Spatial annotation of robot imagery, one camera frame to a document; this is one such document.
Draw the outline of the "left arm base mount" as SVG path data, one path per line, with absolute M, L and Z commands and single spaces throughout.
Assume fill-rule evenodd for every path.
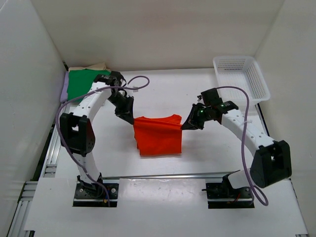
M 73 207 L 117 207 L 119 195 L 119 181 L 103 180 L 103 186 L 87 183 L 77 176 L 77 184 L 73 198 Z

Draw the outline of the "orange t shirt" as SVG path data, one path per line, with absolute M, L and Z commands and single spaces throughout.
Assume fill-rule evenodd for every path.
M 138 117 L 134 119 L 134 138 L 142 157 L 180 155 L 182 130 L 180 115 L 164 118 Z

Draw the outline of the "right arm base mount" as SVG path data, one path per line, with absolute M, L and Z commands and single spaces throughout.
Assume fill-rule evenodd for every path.
M 250 209 L 254 208 L 253 199 L 248 186 L 235 189 L 228 176 L 223 176 L 221 182 L 207 182 L 202 192 L 206 193 L 208 209 Z

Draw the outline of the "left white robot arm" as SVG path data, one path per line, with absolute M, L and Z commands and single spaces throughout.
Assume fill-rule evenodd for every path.
M 126 85 L 126 80 L 120 72 L 98 74 L 89 90 L 90 94 L 84 96 L 71 113 L 63 113 L 59 118 L 62 146 L 78 167 L 77 179 L 81 188 L 95 199 L 110 198 L 92 153 L 95 146 L 92 121 L 101 106 L 109 101 L 115 106 L 115 115 L 118 118 L 134 124 L 134 98 L 123 89 Z

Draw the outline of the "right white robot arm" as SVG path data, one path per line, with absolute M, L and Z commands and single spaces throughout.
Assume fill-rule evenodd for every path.
M 268 187 L 292 175 L 290 146 L 261 132 L 232 101 L 224 102 L 216 88 L 202 92 L 193 104 L 182 130 L 202 130 L 207 121 L 217 121 L 241 141 L 243 170 L 224 176 L 228 192 L 241 188 Z

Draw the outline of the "purple t shirt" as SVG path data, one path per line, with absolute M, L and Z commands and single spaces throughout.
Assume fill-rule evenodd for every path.
M 68 100 L 68 86 L 69 86 L 69 72 L 66 71 L 65 73 L 65 78 L 64 78 L 64 84 L 63 84 L 63 88 L 62 88 L 62 92 L 61 92 L 61 96 L 60 96 L 60 102 L 64 103 Z

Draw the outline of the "green t shirt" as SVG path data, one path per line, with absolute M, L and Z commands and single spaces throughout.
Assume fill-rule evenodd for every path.
M 71 70 L 69 71 L 69 85 L 67 89 L 68 98 L 71 100 L 87 94 L 91 89 L 92 83 L 97 75 L 110 75 L 108 70 Z

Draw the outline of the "beige t shirt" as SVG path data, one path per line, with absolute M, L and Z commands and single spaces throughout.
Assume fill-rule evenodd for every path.
M 88 67 L 69 67 L 68 71 L 79 71 L 79 70 L 94 70 L 94 71 L 106 71 L 107 66 L 105 62 L 94 64 Z

